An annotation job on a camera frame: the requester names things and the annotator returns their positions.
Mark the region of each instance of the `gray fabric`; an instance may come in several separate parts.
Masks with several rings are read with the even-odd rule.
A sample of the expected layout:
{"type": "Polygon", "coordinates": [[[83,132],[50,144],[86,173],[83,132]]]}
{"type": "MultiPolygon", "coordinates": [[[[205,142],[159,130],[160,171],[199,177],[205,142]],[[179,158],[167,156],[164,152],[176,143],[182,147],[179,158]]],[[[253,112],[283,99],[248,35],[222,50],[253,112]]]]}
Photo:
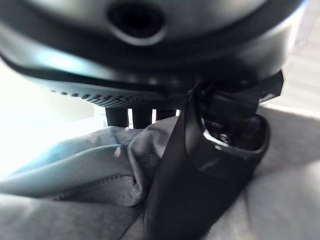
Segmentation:
{"type": "Polygon", "coordinates": [[[45,153],[38,158],[41,164],[32,162],[32,167],[26,166],[24,171],[19,170],[1,181],[0,193],[120,206],[136,205],[148,193],[156,165],[175,122],[175,118],[167,119],[149,126],[143,132],[110,127],[76,138],[74,142],[68,140],[59,143],[48,151],[51,154],[45,153]],[[57,153],[66,146],[70,148],[67,153],[59,154],[66,158],[56,160],[57,153]]]}
{"type": "Polygon", "coordinates": [[[0,195],[1,240],[118,240],[139,207],[0,195]]]}
{"type": "MultiPolygon", "coordinates": [[[[268,119],[271,126],[270,148],[250,185],[243,191],[233,206],[212,226],[203,239],[319,239],[320,177],[318,175],[320,162],[318,161],[320,161],[320,119],[264,108],[260,109],[260,113],[268,119]]],[[[134,139],[129,140],[130,143],[126,143],[128,144],[127,161],[135,181],[135,184],[132,185],[136,192],[135,200],[145,199],[157,163],[163,154],[175,121],[176,118],[174,117],[157,122],[142,131],[134,139]]],[[[131,130],[123,129],[122,131],[127,131],[128,136],[131,135],[131,130]]],[[[108,187],[105,189],[108,196],[117,196],[117,187],[110,187],[110,191],[108,189],[108,187]]],[[[74,219],[78,219],[78,212],[75,209],[79,209],[79,212],[83,213],[83,216],[85,216],[83,218],[94,218],[96,212],[93,209],[96,207],[96,203],[66,203],[4,195],[0,199],[0,239],[113,240],[119,239],[123,234],[123,240],[141,240],[141,217],[134,224],[124,220],[123,225],[119,224],[126,225],[126,227],[117,228],[114,232],[109,225],[112,226],[112,223],[114,223],[112,218],[118,217],[116,216],[118,213],[115,212],[108,214],[106,220],[96,225],[91,225],[90,220],[88,221],[90,224],[81,221],[79,224],[74,222],[74,219]],[[33,211],[25,211],[23,217],[17,215],[16,209],[27,209],[29,201],[32,202],[33,211]],[[48,208],[54,210],[48,215],[41,216],[40,213],[42,211],[47,213],[48,208]],[[10,225],[15,221],[19,224],[11,228],[10,225]],[[57,223],[59,221],[65,222],[61,225],[50,224],[50,222],[55,221],[57,223]],[[101,228],[104,229],[105,235],[97,236],[96,233],[101,228]],[[91,233],[93,237],[86,235],[87,238],[79,238],[76,234],[81,231],[91,233]]],[[[109,208],[113,209],[113,206],[106,204],[102,208],[107,211],[109,208]]],[[[137,215],[141,214],[141,210],[135,213],[137,215]]]]}

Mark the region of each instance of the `gray cloth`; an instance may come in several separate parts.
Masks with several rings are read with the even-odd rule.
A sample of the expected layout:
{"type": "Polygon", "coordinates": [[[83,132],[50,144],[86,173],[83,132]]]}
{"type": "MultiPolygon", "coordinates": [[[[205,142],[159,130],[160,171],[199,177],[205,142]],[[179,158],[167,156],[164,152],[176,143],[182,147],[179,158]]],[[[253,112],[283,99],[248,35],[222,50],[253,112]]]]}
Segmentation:
{"type": "MultiPolygon", "coordinates": [[[[320,119],[266,108],[260,109],[260,113],[268,119],[271,126],[270,148],[250,185],[203,239],[319,239],[320,119]]],[[[73,197],[70,199],[68,197],[63,199],[105,204],[2,195],[0,197],[0,239],[141,240],[142,218],[133,222],[142,210],[137,207],[123,206],[132,206],[145,199],[175,121],[176,118],[159,121],[140,133],[137,130],[117,128],[116,135],[123,136],[124,140],[118,138],[117,141],[111,142],[110,144],[118,145],[109,146],[114,151],[112,154],[103,152],[101,159],[109,161],[115,154],[118,155],[119,145],[127,149],[120,161],[120,167],[118,166],[119,170],[122,169],[122,165],[126,165],[129,172],[125,176],[133,180],[129,185],[120,181],[121,186],[128,186],[127,189],[114,187],[113,182],[104,188],[89,187],[91,191],[83,192],[86,186],[78,184],[77,187],[80,186],[82,189],[66,189],[68,193],[75,191],[75,194],[71,194],[73,197]],[[124,192],[127,193],[126,197],[120,201],[117,200],[119,190],[122,195],[124,192]],[[105,191],[107,194],[83,199],[83,196],[91,195],[92,191],[95,193],[105,191]],[[97,217],[100,212],[105,213],[104,218],[97,217]]],[[[77,144],[73,144],[72,140],[59,144],[58,148],[51,150],[54,154],[45,153],[42,158],[38,158],[38,163],[34,162],[33,166],[25,167],[24,171],[19,171],[17,175],[9,177],[6,181],[28,174],[29,171],[43,170],[48,166],[57,165],[70,158],[81,159],[79,156],[83,156],[83,151],[85,153],[90,151],[90,154],[97,153],[101,146],[103,148],[103,141],[99,142],[99,146],[94,143],[90,145],[93,142],[91,141],[88,150],[86,147],[88,140],[92,139],[92,136],[95,136],[95,139],[99,136],[103,136],[103,139],[112,139],[114,133],[111,129],[115,128],[107,128],[98,134],[93,133],[82,137],[81,141],[85,143],[82,148],[77,148],[77,144]],[[66,149],[64,145],[68,145],[68,153],[59,153],[66,149]]],[[[114,169],[109,169],[103,177],[115,176],[114,169]]]]}

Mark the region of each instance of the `black leg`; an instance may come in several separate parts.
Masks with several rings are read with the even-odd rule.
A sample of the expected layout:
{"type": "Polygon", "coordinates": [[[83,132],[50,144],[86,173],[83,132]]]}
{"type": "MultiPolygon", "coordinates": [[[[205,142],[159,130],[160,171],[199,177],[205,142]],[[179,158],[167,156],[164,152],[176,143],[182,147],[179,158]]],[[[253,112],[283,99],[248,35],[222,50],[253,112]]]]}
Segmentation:
{"type": "Polygon", "coordinates": [[[127,128],[129,126],[128,109],[126,108],[106,108],[106,120],[108,126],[127,128]]]}
{"type": "Polygon", "coordinates": [[[157,110],[156,111],[156,120],[162,120],[174,117],[176,115],[176,110],[157,110]]]}
{"type": "Polygon", "coordinates": [[[145,129],[150,124],[152,124],[152,109],[132,109],[132,118],[133,127],[135,129],[145,129]]]}

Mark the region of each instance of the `white wall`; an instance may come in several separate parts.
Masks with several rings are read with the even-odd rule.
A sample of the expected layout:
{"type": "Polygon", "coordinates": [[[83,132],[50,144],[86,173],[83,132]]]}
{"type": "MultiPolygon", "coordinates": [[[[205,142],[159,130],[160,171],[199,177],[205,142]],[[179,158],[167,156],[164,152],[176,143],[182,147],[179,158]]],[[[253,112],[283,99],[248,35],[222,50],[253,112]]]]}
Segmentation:
{"type": "Polygon", "coordinates": [[[0,124],[56,125],[94,116],[94,105],[52,93],[27,81],[0,60],[0,124]]]}
{"type": "Polygon", "coordinates": [[[320,113],[320,0],[310,0],[283,67],[282,95],[271,104],[320,113]]]}

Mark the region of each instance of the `black plastic housing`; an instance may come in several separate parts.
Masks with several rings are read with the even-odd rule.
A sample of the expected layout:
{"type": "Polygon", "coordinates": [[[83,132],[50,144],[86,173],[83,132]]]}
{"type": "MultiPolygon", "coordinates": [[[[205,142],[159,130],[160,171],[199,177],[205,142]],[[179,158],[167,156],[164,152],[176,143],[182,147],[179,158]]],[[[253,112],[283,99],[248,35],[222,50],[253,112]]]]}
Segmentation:
{"type": "MultiPolygon", "coordinates": [[[[10,67],[45,88],[102,107],[159,109],[180,109],[198,82],[260,81],[273,76],[293,47],[306,5],[305,0],[268,0],[227,23],[214,7],[205,5],[220,4],[226,11],[226,1],[188,1],[194,4],[188,8],[199,16],[201,9],[208,16],[212,9],[212,17],[221,24],[207,27],[202,34],[191,32],[137,46],[119,39],[112,29],[101,34],[58,18],[34,2],[0,2],[0,54],[10,67]]],[[[155,8],[164,23],[170,19],[176,32],[182,30],[166,15],[178,2],[158,2],[155,8]]],[[[105,2],[105,12],[111,3],[105,2]]]]}

